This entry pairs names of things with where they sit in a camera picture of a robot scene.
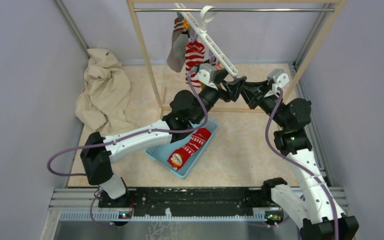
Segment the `red sock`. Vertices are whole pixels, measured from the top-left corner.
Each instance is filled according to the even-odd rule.
[[[206,143],[206,141],[208,141],[210,136],[211,132],[208,129],[204,127],[198,129],[194,134],[190,136],[188,143],[175,150],[170,155],[167,162],[173,166],[175,171],[179,170],[183,167],[183,165],[185,165],[186,161],[191,157],[191,155],[198,151],[198,149],[200,149]]]
[[[191,70],[191,68],[195,67],[198,64],[202,64],[204,61],[204,55],[205,55],[205,46],[204,44],[198,42],[198,40],[194,42],[189,42],[188,45],[186,45],[186,84],[188,84],[188,73]],[[193,73],[190,75],[190,80],[192,82],[192,85],[195,88],[201,87],[201,82],[195,77],[196,73]]]

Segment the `white wall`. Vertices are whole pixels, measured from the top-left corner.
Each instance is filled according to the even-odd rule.
[[[349,0],[303,81],[361,239],[384,239],[384,1]]]
[[[112,50],[124,64],[143,57],[124,0],[64,0],[90,48]],[[185,4],[202,8],[204,4]],[[320,4],[214,4],[218,8],[317,8]],[[137,8],[173,8],[173,4],[137,4]],[[174,12],[138,12],[149,58],[166,64]],[[232,62],[294,61],[318,13],[219,12],[208,33]]]
[[[36,240],[73,146],[87,58],[51,0],[0,0],[0,240]],[[58,158],[68,171],[72,159]]]

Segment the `clothes rail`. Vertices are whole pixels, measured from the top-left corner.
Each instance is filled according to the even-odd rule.
[[[201,8],[135,8],[135,12],[201,12]],[[248,13],[320,13],[334,12],[334,8],[214,8],[209,12],[248,12]]]

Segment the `plastic basket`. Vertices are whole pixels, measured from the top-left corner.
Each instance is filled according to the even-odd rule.
[[[199,124],[192,124],[192,126],[195,128],[195,127],[198,127]],[[206,141],[204,145],[200,149],[198,149],[198,151],[196,151],[194,154],[190,156],[187,162],[178,171],[173,170],[173,167],[170,165],[169,162],[167,162],[167,160],[176,149],[179,149],[181,146],[189,142],[191,135],[189,135],[188,137],[185,137],[180,141],[149,147],[146,149],[145,153],[149,158],[151,158],[156,162],[161,163],[174,175],[183,179],[189,174],[189,171],[197,163],[201,154],[205,151],[207,146],[213,140],[214,135],[216,135],[216,130],[218,127],[219,125],[217,124],[217,122],[215,122],[214,120],[211,120],[210,118],[208,119],[204,128],[208,129],[211,132],[211,136],[209,137],[208,141]]]

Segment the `gray sock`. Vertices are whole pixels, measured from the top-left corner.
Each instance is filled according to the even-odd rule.
[[[174,30],[171,35],[171,50],[167,57],[167,65],[175,72],[180,73],[185,64],[186,45],[189,43],[187,32],[183,33],[183,21],[174,20]]]

